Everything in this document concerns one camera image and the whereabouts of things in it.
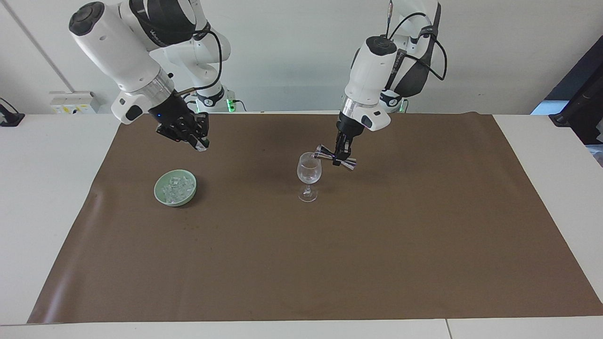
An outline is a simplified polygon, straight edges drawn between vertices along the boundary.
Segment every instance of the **green light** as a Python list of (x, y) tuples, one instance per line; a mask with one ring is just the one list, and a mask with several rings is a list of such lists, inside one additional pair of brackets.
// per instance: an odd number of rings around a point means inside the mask
[(228, 111), (230, 113), (236, 111), (236, 105), (231, 99), (226, 99), (226, 103), (228, 104)]

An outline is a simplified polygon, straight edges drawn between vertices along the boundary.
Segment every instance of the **brown leather table cover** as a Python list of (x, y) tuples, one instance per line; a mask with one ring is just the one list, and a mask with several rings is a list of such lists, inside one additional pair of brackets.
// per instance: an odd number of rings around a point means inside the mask
[[(335, 121), (214, 115), (205, 153), (120, 126), (29, 322), (603, 314), (492, 116), (394, 115), (303, 203), (297, 161)], [(169, 208), (153, 186), (179, 168), (199, 190)]]

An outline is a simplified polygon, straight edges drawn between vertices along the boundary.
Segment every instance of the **table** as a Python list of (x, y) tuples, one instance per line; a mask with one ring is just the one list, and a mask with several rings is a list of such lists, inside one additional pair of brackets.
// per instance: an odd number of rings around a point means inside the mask
[[(337, 112), (312, 112), (336, 114)], [(495, 116), (600, 299), (603, 169), (569, 129), (546, 116)], [(0, 323), (23, 324), (118, 128), (112, 115), (26, 117), (0, 130)], [(23, 187), (36, 187), (24, 191)], [(202, 333), (216, 337), (599, 338), (603, 317), (389, 322), (176, 323), (11, 326), (0, 338)]]

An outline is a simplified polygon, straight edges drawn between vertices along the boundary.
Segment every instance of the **metal jigger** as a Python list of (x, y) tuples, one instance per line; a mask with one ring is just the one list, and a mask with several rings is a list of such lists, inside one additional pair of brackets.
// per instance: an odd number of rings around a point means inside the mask
[[(314, 152), (314, 157), (317, 159), (326, 159), (330, 161), (336, 161), (335, 153), (331, 152), (324, 145), (319, 145)], [(347, 158), (347, 160), (339, 160), (348, 170), (353, 171), (356, 168), (358, 162), (354, 158)]]

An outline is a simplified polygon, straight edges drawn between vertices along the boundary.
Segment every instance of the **wine glass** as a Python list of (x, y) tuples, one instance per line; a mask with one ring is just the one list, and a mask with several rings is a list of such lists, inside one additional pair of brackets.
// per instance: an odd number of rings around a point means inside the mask
[(314, 152), (304, 153), (300, 157), (297, 165), (297, 176), (301, 182), (306, 184), (299, 194), (299, 199), (305, 203), (311, 203), (318, 197), (318, 191), (312, 189), (312, 184), (316, 183), (323, 173), (323, 166), (320, 159), (314, 157)]

